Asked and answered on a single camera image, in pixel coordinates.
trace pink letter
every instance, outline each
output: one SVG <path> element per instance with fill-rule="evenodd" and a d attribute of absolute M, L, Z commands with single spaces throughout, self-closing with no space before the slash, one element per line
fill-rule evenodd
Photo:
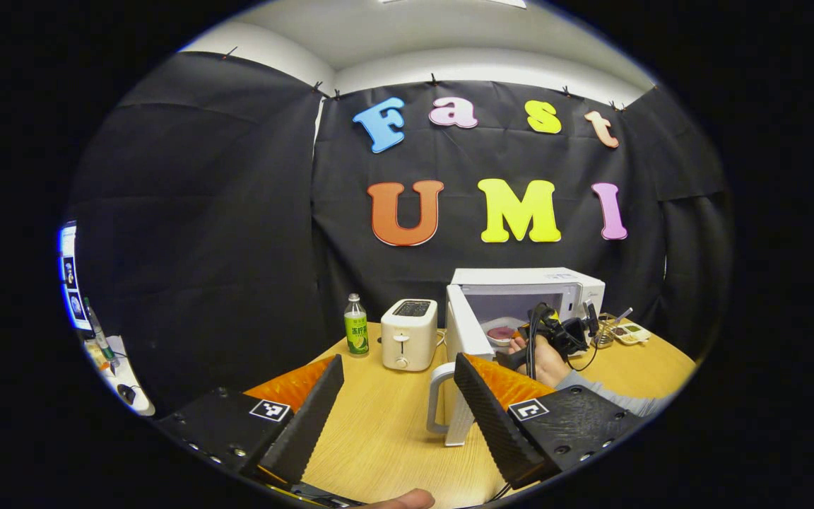
<path fill-rule="evenodd" d="M 474 128 L 479 120 L 473 117 L 473 103 L 460 97 L 442 97 L 432 101 L 436 107 L 429 112 L 429 120 L 440 126 L 458 125 L 464 129 Z"/>
<path fill-rule="evenodd" d="M 605 228 L 601 229 L 601 237 L 605 240 L 623 240 L 627 238 L 627 229 L 620 223 L 620 209 L 618 209 L 618 187 L 614 184 L 599 182 L 592 184 L 592 190 L 598 195 L 601 203 L 601 216 L 605 221 Z"/>

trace blue letter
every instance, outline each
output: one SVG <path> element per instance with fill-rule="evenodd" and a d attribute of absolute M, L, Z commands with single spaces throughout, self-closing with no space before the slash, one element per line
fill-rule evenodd
<path fill-rule="evenodd" d="M 388 112 L 382 115 L 385 110 L 392 107 L 403 107 L 404 101 L 397 97 L 383 100 L 381 103 L 372 106 L 368 110 L 363 110 L 353 116 L 354 122 L 359 122 L 372 138 L 372 153 L 378 154 L 384 149 L 394 147 L 404 139 L 404 133 L 393 130 L 388 126 L 404 127 L 404 118 L 400 112 Z"/>

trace human hand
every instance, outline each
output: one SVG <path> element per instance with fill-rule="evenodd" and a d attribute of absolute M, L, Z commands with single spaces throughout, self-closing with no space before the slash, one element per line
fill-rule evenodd
<path fill-rule="evenodd" d="M 526 339 L 511 338 L 507 347 L 508 353 L 514 353 L 526 348 Z M 561 358 L 548 339 L 542 334 L 536 335 L 536 380 L 550 387 L 555 387 L 571 373 L 572 368 Z M 518 373 L 526 374 L 526 364 L 517 368 Z"/>
<path fill-rule="evenodd" d="M 364 505 L 362 509 L 429 509 L 433 505 L 432 493 L 416 488 L 391 500 Z"/>

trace green bottle label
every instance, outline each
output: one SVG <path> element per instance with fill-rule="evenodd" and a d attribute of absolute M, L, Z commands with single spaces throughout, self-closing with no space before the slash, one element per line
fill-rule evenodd
<path fill-rule="evenodd" d="M 362 354 L 369 351 L 369 334 L 366 332 L 366 316 L 351 318 L 345 316 L 345 330 L 348 333 L 348 350 Z"/>

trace table surface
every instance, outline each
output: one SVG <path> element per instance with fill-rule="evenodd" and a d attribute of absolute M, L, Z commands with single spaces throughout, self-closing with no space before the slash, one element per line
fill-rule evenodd
<path fill-rule="evenodd" d="M 376 341 L 381 326 L 369 323 L 368 329 L 370 350 L 364 357 L 349 354 L 345 339 L 316 357 L 341 354 L 345 384 L 303 482 L 368 503 L 416 487 L 430 491 L 440 508 L 479 505 L 494 496 L 506 482 L 476 423 L 462 447 L 444 447 L 443 435 L 426 431 L 430 374 L 447 361 L 445 345 L 427 370 L 389 370 L 382 366 L 382 345 Z M 593 350 L 571 357 L 572 366 L 585 366 Z M 581 375 L 626 396 L 662 397 L 677 390 L 694 367 L 684 353 L 653 335 L 646 344 L 615 341 L 598 351 Z M 441 416 L 443 397 L 439 400 Z"/>
<path fill-rule="evenodd" d="M 102 379 L 109 385 L 109 387 L 111 387 L 116 396 L 119 394 L 119 384 L 132 387 L 136 393 L 133 404 L 127 405 L 127 402 L 125 402 L 123 397 L 119 396 L 119 399 L 122 401 L 122 403 L 127 405 L 127 408 L 135 411 L 136 413 L 142 416 L 152 416 L 155 413 L 155 407 L 153 406 L 153 403 L 150 402 L 149 398 L 146 397 L 146 393 L 139 386 L 139 382 L 136 379 L 134 370 L 130 365 L 130 358 L 127 358 L 127 354 L 125 353 L 126 350 L 124 341 L 122 341 L 122 336 L 109 336 L 106 338 L 106 342 L 109 344 L 112 351 L 120 354 L 119 367 L 116 368 L 115 374 L 110 373 L 109 370 L 101 370 L 100 375 L 102 376 Z"/>

